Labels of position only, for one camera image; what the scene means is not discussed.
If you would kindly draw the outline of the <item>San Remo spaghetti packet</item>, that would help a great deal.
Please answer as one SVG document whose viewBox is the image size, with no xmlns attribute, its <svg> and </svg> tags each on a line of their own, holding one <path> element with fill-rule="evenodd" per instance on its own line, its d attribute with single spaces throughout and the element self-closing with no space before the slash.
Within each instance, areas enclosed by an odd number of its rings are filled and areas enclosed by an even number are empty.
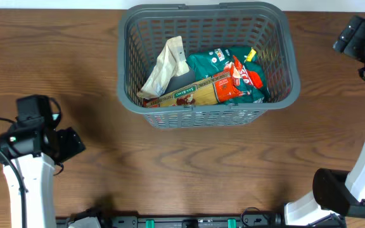
<svg viewBox="0 0 365 228">
<path fill-rule="evenodd" d="M 223 71 L 189 84 L 144 103 L 145 108 L 169 106 L 216 105 L 233 98 L 250 95 L 250 91 L 241 91 L 236 83 L 240 78 L 233 77 L 233 67 L 227 66 Z"/>
</svg>

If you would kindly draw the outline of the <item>beige mushroom bag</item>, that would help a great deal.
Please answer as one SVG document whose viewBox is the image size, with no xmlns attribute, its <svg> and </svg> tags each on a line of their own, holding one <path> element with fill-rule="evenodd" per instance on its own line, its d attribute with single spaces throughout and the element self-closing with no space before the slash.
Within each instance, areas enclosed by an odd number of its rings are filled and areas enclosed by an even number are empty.
<svg viewBox="0 0 365 228">
<path fill-rule="evenodd" d="M 144 86 L 137 93 L 139 98 L 159 98 L 166 91 L 173 77 L 179 77 L 189 72 L 181 36 L 166 41 L 156 64 Z"/>
</svg>

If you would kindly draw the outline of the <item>green Nescafe coffee bag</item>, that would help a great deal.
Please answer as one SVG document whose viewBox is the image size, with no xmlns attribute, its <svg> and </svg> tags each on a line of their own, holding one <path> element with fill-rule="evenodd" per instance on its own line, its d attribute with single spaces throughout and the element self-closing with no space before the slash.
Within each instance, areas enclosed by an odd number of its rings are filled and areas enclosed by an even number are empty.
<svg viewBox="0 0 365 228">
<path fill-rule="evenodd" d="M 196 80 L 229 72 L 230 77 L 216 83 L 220 103 L 265 103 L 271 95 L 266 76 L 257 63 L 258 54 L 250 46 L 219 47 L 188 56 L 187 64 Z"/>
</svg>

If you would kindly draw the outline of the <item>small light teal packet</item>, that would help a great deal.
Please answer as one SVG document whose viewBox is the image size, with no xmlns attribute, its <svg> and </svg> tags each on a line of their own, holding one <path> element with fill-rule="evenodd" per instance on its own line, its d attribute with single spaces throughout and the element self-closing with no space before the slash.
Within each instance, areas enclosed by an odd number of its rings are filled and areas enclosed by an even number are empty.
<svg viewBox="0 0 365 228">
<path fill-rule="evenodd" d="M 59 116 L 59 114 L 52 114 L 53 120 L 57 120 L 58 119 L 58 116 Z"/>
</svg>

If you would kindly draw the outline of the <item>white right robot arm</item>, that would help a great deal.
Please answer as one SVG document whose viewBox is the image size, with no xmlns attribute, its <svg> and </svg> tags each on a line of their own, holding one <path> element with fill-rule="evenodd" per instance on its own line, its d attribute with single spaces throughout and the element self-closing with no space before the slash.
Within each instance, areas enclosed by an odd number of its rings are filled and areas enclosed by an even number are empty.
<svg viewBox="0 0 365 228">
<path fill-rule="evenodd" d="M 365 19 L 353 16 L 333 49 L 363 63 L 365 81 Z M 345 227 L 347 217 L 365 219 L 365 142 L 352 170 L 318 169 L 312 190 L 284 206 L 280 226 Z"/>
</svg>

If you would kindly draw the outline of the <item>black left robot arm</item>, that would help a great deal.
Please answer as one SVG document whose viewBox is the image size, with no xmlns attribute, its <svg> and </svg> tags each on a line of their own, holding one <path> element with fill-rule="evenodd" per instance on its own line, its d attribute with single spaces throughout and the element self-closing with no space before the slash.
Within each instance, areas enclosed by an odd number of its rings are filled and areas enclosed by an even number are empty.
<svg viewBox="0 0 365 228">
<path fill-rule="evenodd" d="M 17 99 L 18 116 L 0 135 L 0 163 L 8 184 L 12 227 L 56 227 L 56 167 L 85 150 L 73 128 L 59 130 L 56 101 L 44 95 Z"/>
</svg>

